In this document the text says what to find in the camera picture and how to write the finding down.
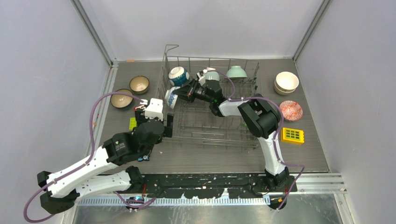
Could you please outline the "white bowl blue floral pattern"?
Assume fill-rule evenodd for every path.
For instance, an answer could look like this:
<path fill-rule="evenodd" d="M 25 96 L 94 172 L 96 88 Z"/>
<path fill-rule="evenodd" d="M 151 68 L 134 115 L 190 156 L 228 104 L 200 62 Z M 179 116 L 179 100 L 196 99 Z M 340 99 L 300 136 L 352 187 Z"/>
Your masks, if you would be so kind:
<path fill-rule="evenodd" d="M 178 98 L 178 95 L 174 93 L 174 90 L 178 90 L 178 89 L 180 89 L 179 86 L 174 86 L 174 87 L 168 89 L 165 93 L 165 97 L 164 97 L 165 103 L 171 109 L 174 109 L 176 102 L 177 102 L 177 98 Z"/>

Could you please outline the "brown patterned bowl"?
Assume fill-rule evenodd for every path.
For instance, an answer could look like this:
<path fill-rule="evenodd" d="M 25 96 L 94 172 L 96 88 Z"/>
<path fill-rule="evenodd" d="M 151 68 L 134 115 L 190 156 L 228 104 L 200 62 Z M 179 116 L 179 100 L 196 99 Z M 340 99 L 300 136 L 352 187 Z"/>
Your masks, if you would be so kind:
<path fill-rule="evenodd" d="M 136 76 L 129 82 L 129 88 L 135 94 L 141 95 L 149 90 L 150 82 L 146 76 Z"/>

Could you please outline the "dark teal glazed bowl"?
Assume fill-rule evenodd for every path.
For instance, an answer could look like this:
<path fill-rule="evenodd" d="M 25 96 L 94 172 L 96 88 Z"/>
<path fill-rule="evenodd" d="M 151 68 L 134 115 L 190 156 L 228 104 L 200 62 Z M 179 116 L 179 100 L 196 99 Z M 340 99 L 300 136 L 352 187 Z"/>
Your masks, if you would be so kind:
<path fill-rule="evenodd" d="M 128 109 L 133 104 L 133 98 L 126 95 L 114 94 L 110 98 L 110 103 L 117 109 Z"/>

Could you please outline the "beige ceramic bowl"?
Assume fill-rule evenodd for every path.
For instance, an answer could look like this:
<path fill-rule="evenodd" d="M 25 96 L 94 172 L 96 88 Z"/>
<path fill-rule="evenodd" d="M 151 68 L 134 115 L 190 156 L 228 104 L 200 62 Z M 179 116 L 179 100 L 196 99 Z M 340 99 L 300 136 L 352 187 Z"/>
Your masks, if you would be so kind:
<path fill-rule="evenodd" d="M 299 86 L 299 79 L 294 73 L 283 71 L 277 74 L 275 84 L 282 91 L 293 91 Z"/>
<path fill-rule="evenodd" d="M 274 90 L 275 90 L 276 93 L 278 93 L 279 95 L 283 95 L 283 96 L 289 95 L 292 92 L 294 92 L 294 90 L 291 90 L 291 91 L 283 91 L 283 90 L 281 90 L 279 88 L 279 86 L 278 86 L 276 81 L 274 82 Z"/>

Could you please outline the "white bowl blue zigzag pattern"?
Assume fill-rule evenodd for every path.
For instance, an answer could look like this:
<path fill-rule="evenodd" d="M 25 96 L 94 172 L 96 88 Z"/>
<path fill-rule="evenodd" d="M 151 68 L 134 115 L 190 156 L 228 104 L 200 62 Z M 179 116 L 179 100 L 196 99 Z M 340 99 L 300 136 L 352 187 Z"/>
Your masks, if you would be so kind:
<path fill-rule="evenodd" d="M 286 121 L 297 121 L 300 120 L 303 116 L 303 109 L 300 106 L 299 103 L 292 101 L 292 100 L 286 100 L 283 101 L 279 105 L 283 117 Z"/>

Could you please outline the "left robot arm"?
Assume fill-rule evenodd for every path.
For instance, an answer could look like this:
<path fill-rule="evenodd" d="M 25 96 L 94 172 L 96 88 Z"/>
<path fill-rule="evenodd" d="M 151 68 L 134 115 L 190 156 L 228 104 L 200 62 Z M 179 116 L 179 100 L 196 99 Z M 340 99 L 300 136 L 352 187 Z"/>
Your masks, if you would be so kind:
<path fill-rule="evenodd" d="M 54 215 L 97 194 L 140 192 L 145 181 L 137 167 L 130 166 L 113 175 L 103 173 L 149 157 L 154 145 L 162 142 L 164 137 L 172 137 L 174 115 L 169 113 L 166 120 L 161 121 L 159 118 L 144 118 L 142 109 L 138 109 L 135 114 L 138 125 L 132 131 L 115 134 L 92 156 L 55 173 L 38 173 L 38 185 L 45 189 L 40 196 L 41 207 Z"/>

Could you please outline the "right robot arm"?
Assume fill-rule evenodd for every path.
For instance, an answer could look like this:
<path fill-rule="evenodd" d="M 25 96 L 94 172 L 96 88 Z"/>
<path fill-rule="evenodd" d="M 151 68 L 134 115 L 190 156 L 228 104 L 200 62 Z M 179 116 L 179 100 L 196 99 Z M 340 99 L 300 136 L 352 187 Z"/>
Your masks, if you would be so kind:
<path fill-rule="evenodd" d="M 173 93 L 187 102 L 199 99 L 209 103 L 209 108 L 215 116 L 242 117 L 250 133 L 260 143 L 265 159 L 267 187 L 276 192 L 285 186 L 289 169 L 283 160 L 278 139 L 283 116 L 282 111 L 274 102 L 265 99 L 260 94 L 240 99 L 226 98 L 216 80 L 209 80 L 204 85 L 197 80 L 192 80 L 186 86 L 174 90 Z"/>

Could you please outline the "teal white bowl back left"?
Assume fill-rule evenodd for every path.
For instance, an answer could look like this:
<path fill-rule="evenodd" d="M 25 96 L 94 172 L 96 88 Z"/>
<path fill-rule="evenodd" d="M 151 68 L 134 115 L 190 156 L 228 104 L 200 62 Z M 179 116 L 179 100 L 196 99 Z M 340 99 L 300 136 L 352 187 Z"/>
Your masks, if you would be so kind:
<path fill-rule="evenodd" d="M 183 86 L 190 79 L 190 74 L 184 67 L 174 67 L 168 73 L 168 79 L 172 86 Z"/>

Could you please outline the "pale green bowl middle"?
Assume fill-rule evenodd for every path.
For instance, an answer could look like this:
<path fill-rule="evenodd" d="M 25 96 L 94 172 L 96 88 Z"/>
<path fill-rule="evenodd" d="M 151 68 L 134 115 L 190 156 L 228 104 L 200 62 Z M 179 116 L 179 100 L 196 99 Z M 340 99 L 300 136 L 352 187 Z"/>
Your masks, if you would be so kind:
<path fill-rule="evenodd" d="M 204 74 L 206 80 L 216 80 L 220 81 L 220 76 L 219 73 L 216 71 L 208 71 L 207 73 Z"/>

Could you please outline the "red white toy window block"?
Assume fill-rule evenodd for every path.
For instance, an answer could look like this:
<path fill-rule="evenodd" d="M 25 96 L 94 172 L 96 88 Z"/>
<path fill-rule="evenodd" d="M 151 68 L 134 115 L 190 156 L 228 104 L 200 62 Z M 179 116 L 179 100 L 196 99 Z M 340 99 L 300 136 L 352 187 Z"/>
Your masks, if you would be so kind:
<path fill-rule="evenodd" d="M 146 109 L 146 106 L 145 106 L 145 105 L 140 105 L 140 106 L 135 107 L 135 108 L 134 108 L 134 111 L 135 111 L 135 112 L 144 112 L 145 109 Z"/>

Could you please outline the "green toy block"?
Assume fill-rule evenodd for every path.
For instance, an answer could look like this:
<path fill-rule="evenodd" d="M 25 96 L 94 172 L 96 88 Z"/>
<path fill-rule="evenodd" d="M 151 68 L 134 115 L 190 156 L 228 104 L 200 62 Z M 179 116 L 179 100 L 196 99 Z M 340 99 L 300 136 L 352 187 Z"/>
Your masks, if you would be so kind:
<path fill-rule="evenodd" d="M 130 118 L 130 120 L 129 120 L 129 130 L 130 131 L 133 130 L 136 126 L 137 126 L 136 118 L 135 117 Z"/>

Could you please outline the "mint green bowl right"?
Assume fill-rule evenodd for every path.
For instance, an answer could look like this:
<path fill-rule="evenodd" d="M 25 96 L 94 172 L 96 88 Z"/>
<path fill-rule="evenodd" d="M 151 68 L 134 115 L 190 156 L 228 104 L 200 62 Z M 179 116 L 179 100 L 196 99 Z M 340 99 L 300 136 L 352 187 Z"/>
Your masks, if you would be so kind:
<path fill-rule="evenodd" d="M 226 73 L 230 79 L 245 79 L 247 74 L 239 65 L 232 66 Z"/>

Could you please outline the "yellow toy window block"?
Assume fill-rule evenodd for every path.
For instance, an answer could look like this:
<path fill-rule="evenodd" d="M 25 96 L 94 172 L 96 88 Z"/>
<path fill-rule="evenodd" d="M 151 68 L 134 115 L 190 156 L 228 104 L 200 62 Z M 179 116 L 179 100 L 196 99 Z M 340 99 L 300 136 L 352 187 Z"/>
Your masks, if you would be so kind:
<path fill-rule="evenodd" d="M 299 129 L 283 127 L 281 129 L 281 142 L 290 144 L 302 145 L 304 144 L 304 131 Z"/>

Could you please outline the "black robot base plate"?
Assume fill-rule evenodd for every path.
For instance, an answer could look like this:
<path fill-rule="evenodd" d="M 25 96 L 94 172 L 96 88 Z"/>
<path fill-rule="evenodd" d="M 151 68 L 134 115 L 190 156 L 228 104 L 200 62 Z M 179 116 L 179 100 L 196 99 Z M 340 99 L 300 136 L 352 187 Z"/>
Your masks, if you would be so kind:
<path fill-rule="evenodd" d="M 145 174 L 137 186 L 122 191 L 123 194 L 144 194 L 156 198 L 199 199 L 220 198 L 224 193 L 230 199 L 259 198 L 266 193 L 284 195 L 292 186 L 290 175 L 275 185 L 265 174 L 217 173 L 217 174 Z"/>

